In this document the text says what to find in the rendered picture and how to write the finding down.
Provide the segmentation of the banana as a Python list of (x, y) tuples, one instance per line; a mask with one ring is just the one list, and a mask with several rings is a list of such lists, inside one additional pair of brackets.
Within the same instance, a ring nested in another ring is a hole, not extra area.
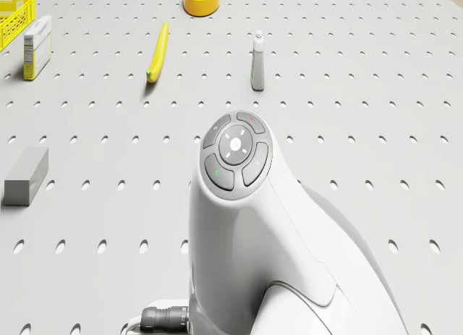
[(164, 22), (161, 26), (152, 61), (149, 68), (146, 70), (146, 78), (149, 83), (155, 83), (161, 73), (163, 60), (166, 54), (168, 35), (169, 24), (168, 22)]

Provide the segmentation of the small white bottle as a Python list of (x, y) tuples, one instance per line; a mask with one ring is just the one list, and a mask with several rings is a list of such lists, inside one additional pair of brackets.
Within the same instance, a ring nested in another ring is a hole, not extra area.
[(253, 90), (264, 90), (264, 40), (261, 30), (256, 30), (253, 37), (250, 82)]

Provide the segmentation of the yellow bowl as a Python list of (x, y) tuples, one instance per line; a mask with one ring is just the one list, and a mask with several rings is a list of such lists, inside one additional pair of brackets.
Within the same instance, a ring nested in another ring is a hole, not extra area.
[(219, 8), (220, 0), (183, 0), (184, 10), (196, 17), (214, 13)]

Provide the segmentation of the yellow and white box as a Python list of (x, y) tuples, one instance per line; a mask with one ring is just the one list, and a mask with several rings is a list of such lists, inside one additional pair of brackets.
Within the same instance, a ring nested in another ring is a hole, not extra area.
[(23, 79), (34, 80), (52, 55), (52, 16), (44, 15), (25, 32)]

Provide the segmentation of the yellow basket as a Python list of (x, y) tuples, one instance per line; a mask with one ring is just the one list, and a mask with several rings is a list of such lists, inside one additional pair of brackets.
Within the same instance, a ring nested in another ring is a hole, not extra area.
[(35, 0), (0, 0), (0, 51), (35, 19)]

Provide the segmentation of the grey cube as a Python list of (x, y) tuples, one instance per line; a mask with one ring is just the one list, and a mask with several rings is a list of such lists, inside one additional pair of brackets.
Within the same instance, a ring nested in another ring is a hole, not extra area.
[(4, 205), (29, 206), (48, 172), (48, 148), (28, 147), (4, 181)]

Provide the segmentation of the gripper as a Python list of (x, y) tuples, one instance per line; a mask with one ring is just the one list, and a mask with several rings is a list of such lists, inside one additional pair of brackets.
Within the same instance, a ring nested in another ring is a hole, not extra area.
[(184, 300), (156, 300), (131, 318), (124, 335), (189, 335), (189, 308)]

